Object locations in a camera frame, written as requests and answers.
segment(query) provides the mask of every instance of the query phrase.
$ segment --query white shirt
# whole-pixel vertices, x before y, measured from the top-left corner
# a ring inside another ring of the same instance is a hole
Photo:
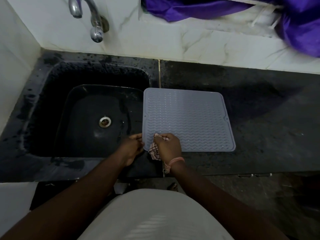
[[[79,240],[232,240],[199,203],[169,190],[139,189],[118,196]]]

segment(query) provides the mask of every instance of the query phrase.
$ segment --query drain strainer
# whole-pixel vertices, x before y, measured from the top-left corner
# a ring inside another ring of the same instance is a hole
[[[99,120],[99,126],[101,128],[108,128],[111,125],[111,119],[109,117],[102,117]]]

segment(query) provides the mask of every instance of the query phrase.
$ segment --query faucet spout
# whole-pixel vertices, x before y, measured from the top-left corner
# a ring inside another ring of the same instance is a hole
[[[69,10],[73,17],[76,19],[82,18],[82,0],[69,0]],[[84,0],[90,9],[91,12],[91,24],[92,28],[90,30],[91,39],[100,43],[103,40],[103,27],[102,27],[102,19],[99,15],[96,4],[93,0]]]

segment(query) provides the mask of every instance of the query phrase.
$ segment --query chrome faucet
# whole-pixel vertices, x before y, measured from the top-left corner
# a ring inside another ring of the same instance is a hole
[[[69,0],[70,13],[76,19],[82,18],[81,1],[82,0]],[[100,43],[103,40],[103,33],[109,31],[109,23],[105,17],[99,15],[97,6],[93,0],[84,1],[88,4],[91,12],[91,39],[96,43]]]

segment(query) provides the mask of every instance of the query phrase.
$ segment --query silicone drying mat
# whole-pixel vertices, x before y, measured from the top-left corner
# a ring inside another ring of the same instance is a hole
[[[145,150],[154,133],[176,135],[184,152],[230,152],[236,148],[223,96],[218,92],[147,88],[142,124]]]

